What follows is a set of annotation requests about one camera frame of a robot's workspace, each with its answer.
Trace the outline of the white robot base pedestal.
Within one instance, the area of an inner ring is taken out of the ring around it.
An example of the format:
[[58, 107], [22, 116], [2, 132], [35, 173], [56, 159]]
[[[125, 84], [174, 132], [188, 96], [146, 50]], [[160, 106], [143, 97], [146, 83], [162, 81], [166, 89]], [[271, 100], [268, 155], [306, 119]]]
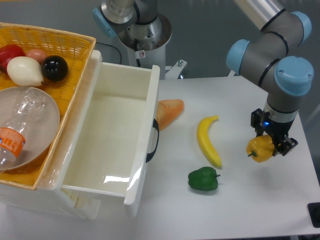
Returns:
[[151, 69], [160, 68], [159, 78], [166, 75], [166, 45], [172, 37], [172, 26], [168, 18], [158, 14], [149, 24], [132, 24], [119, 33], [118, 38], [126, 47], [129, 65]]

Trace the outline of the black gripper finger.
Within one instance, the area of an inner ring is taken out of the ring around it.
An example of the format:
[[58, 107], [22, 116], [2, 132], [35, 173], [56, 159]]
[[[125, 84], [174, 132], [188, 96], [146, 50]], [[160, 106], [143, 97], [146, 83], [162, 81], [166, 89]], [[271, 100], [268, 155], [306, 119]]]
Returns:
[[298, 141], [292, 137], [285, 136], [283, 140], [279, 143], [274, 143], [274, 150], [272, 155], [282, 155], [285, 156], [288, 154], [293, 148], [298, 145]]
[[262, 136], [265, 132], [262, 120], [263, 120], [263, 111], [260, 108], [254, 110], [251, 113], [250, 126], [254, 128], [256, 137]]

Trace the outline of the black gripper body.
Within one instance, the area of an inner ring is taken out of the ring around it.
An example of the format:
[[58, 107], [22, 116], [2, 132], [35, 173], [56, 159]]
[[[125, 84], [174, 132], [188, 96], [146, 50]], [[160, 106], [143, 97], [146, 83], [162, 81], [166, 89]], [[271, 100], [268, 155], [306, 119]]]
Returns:
[[289, 130], [293, 124], [293, 120], [289, 122], [277, 122], [271, 119], [271, 113], [263, 111], [262, 122], [264, 131], [271, 137], [272, 143], [276, 144], [289, 137]]

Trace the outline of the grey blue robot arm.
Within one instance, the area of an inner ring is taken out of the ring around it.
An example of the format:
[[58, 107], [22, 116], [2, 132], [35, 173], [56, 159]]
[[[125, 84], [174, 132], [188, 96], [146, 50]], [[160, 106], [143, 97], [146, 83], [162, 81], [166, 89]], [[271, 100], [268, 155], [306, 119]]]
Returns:
[[[254, 43], [235, 42], [226, 65], [267, 92], [263, 109], [251, 113], [250, 124], [257, 136], [271, 137], [273, 154], [286, 155], [297, 141], [289, 130], [311, 88], [313, 66], [302, 57], [291, 56], [310, 35], [312, 24], [302, 12], [288, 12], [276, 0], [238, 0], [236, 5], [262, 33]], [[126, 47], [131, 66], [160, 67], [160, 78], [179, 76], [185, 63], [165, 63], [171, 24], [158, 12], [155, 0], [104, 0], [93, 9], [93, 18], [109, 38], [118, 37]]]

